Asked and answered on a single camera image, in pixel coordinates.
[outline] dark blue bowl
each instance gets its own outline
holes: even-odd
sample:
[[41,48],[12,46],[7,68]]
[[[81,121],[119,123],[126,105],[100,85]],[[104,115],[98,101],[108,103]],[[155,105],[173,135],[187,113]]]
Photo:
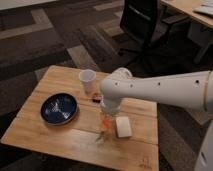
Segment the dark blue bowl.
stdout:
[[49,124],[61,125],[70,121],[77,113],[77,101],[66,93],[49,97],[41,107],[41,116]]

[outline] white sponge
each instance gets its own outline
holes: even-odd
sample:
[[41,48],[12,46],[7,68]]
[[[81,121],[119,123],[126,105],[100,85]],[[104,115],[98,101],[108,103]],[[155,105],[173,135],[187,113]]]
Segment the white sponge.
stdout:
[[127,116],[116,117],[116,126],[119,138],[132,136],[132,129]]

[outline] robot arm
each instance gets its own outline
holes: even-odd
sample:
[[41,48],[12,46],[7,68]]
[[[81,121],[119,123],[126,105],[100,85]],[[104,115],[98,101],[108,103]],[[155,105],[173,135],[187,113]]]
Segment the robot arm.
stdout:
[[122,98],[128,97],[213,112],[212,87],[211,71],[135,79],[119,68],[101,82],[101,109],[116,114]]

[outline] wood grain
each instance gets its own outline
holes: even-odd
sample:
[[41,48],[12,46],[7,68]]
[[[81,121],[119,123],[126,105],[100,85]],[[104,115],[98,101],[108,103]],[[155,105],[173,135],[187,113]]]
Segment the wood grain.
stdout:
[[[23,105],[1,143],[74,159],[118,170],[159,170],[156,103],[125,99],[118,116],[128,116],[131,138],[119,139],[115,117],[105,141],[96,141],[100,133],[101,110],[85,94],[78,80],[79,69],[52,66]],[[97,72],[96,90],[107,74]],[[77,116],[61,126],[46,124],[41,116],[42,103],[49,96],[66,92],[78,102]]]
[[193,12],[196,7],[202,5],[203,0],[161,0],[161,3],[189,15],[192,19],[207,27],[213,28],[211,17]]

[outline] paper cup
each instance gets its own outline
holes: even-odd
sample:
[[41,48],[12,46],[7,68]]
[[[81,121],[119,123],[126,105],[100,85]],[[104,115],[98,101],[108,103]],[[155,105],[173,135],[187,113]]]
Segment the paper cup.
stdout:
[[93,90],[95,78],[96,73],[91,69],[85,69],[79,73],[79,79],[81,80],[81,83],[84,87],[84,91],[86,93],[89,93]]

